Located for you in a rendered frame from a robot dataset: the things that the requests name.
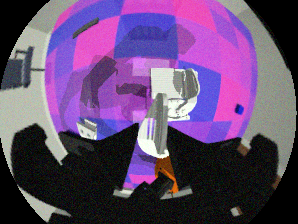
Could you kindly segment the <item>grey flat bar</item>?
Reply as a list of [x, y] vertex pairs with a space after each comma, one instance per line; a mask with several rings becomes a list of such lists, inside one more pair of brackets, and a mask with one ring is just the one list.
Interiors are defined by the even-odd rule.
[[97, 23], [98, 20], [100, 20], [100, 18], [98, 18], [98, 16], [97, 16], [97, 18], [94, 18], [94, 20], [92, 20], [92, 22], [86, 23], [86, 24], [84, 24], [84, 26], [82, 26], [80, 28], [77, 28], [77, 31], [74, 32], [74, 34], [72, 35], [73, 36], [73, 39], [77, 35], [80, 35], [80, 34], [82, 34], [82, 32], [86, 31], [86, 28], [92, 27], [92, 26], [94, 26], [94, 24], [98, 24]]

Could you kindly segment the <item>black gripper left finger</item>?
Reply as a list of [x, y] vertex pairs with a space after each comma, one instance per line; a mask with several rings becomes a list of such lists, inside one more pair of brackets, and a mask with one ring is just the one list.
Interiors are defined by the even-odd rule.
[[96, 165], [116, 188], [114, 190], [122, 190], [136, 148], [137, 135], [138, 123], [102, 140], [84, 139], [65, 131], [59, 132], [59, 139], [67, 153]]

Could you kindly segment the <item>small blue block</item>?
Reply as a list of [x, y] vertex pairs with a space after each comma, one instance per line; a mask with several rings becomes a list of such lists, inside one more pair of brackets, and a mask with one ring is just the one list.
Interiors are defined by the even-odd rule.
[[237, 108], [235, 108], [235, 113], [238, 113], [238, 115], [243, 115], [243, 108], [241, 104], [237, 104]]

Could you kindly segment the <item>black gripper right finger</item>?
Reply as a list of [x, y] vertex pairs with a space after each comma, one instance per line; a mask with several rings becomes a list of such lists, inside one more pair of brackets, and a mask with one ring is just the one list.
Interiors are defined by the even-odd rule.
[[192, 188], [190, 185], [193, 181], [202, 176], [210, 164], [216, 161], [216, 157], [233, 152], [239, 147], [239, 143], [242, 143], [242, 137], [239, 136], [231, 140], [218, 141], [218, 143], [217, 141], [210, 144], [202, 143], [168, 125], [166, 149], [176, 177], [178, 192]]

